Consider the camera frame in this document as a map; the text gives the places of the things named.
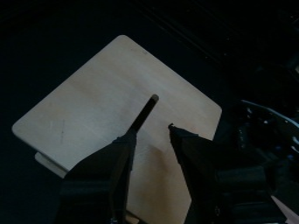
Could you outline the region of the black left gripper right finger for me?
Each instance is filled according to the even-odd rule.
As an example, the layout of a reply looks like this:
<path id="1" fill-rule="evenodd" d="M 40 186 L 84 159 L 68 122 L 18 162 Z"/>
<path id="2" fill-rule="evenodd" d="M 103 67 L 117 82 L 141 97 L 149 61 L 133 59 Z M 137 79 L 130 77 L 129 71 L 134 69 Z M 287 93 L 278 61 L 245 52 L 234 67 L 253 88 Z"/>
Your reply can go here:
<path id="1" fill-rule="evenodd" d="M 191 195 L 197 224 L 234 224 L 217 178 L 221 147 L 189 130 L 169 126 L 171 145 Z"/>

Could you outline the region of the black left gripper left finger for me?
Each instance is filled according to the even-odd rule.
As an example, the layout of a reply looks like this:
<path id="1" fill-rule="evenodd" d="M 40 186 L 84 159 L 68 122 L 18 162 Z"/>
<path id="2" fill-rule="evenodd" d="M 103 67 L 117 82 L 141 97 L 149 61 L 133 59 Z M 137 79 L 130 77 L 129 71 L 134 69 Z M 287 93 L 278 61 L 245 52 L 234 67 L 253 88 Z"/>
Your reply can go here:
<path id="1" fill-rule="evenodd" d="M 158 101 L 154 94 L 126 134 L 87 156 L 64 176 L 54 224 L 127 224 L 137 134 Z"/>

